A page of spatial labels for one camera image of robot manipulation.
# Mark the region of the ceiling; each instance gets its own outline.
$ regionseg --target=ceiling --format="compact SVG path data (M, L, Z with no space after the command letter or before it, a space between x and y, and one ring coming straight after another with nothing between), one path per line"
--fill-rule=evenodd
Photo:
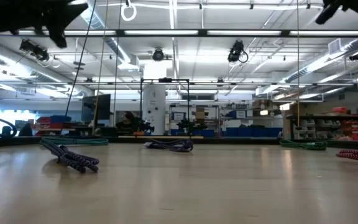
M253 1L256 9L178 9L172 10L174 16L170 16L169 9L141 7L137 6L137 14L131 21L124 21L121 18L121 1L102 1L96 3L95 13L101 20L106 18L107 10L107 29L358 29L358 14L354 11L338 11L336 15L325 25L319 26L314 23L314 19L321 12L321 9L299 9L299 21L296 10L278 10L283 6L296 6L295 0L255 0ZM136 1L132 4L145 4L147 6L169 7L169 0ZM313 6L322 6L322 0L300 1L301 6L310 2ZM115 4L115 6L105 6L106 4ZM185 6L197 6L199 0L178 0L177 8ZM233 5L248 6L250 1L241 0L203 0L204 6ZM270 6L273 9L258 9L257 6ZM131 9L126 9L126 16L131 16ZM77 17L67 30L86 30L88 24L81 17ZM0 48L8 49L9 54L4 54L7 58L25 57L31 61L33 69L39 69L35 58L30 55L24 55L19 46L23 37L0 36ZM83 82L87 78L93 81L114 82L138 82L141 72L129 72L117 68L117 58L115 53L99 37L85 38L67 37L68 47L59 49L54 43L45 37L32 37L31 41L48 49L52 59L43 63L44 73L59 74L67 80L74 80L72 74L75 71L73 62L79 61L81 51L85 46L85 54L82 62L83 66L78 76L78 82ZM236 40L242 40L246 52L249 54L249 61L242 65L236 65L232 68L227 62L229 49ZM321 57L328 51L328 44L335 38L238 38L238 37L176 37L173 41L171 37L121 37L116 41L122 50L128 55L136 55L140 60L140 66L152 63L150 52L155 48L162 48L167 55L173 55L174 44L176 44L177 68L175 74L172 60L164 61L167 66L167 76L174 78L188 78L194 82L216 82L218 78L224 78L226 82L277 82L281 80L288 72L294 70L304 63L310 63ZM309 74L308 82L319 82L324 77L329 77L337 72L345 70L345 59L336 60L329 66L323 67ZM355 67L358 61L346 63L346 68ZM0 77L0 82L11 81L12 77ZM90 90L97 89L97 86L88 86ZM118 85L117 89L138 89L139 84ZM193 86L192 89L216 89L216 86ZM238 86L238 90L254 90L257 86ZM113 86L102 85L101 89L114 89Z

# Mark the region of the wooden floor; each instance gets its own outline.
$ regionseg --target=wooden floor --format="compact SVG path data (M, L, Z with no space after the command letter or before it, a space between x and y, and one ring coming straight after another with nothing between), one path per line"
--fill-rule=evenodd
M358 162L276 146L71 147L86 174L39 146L0 148L0 223L358 224Z

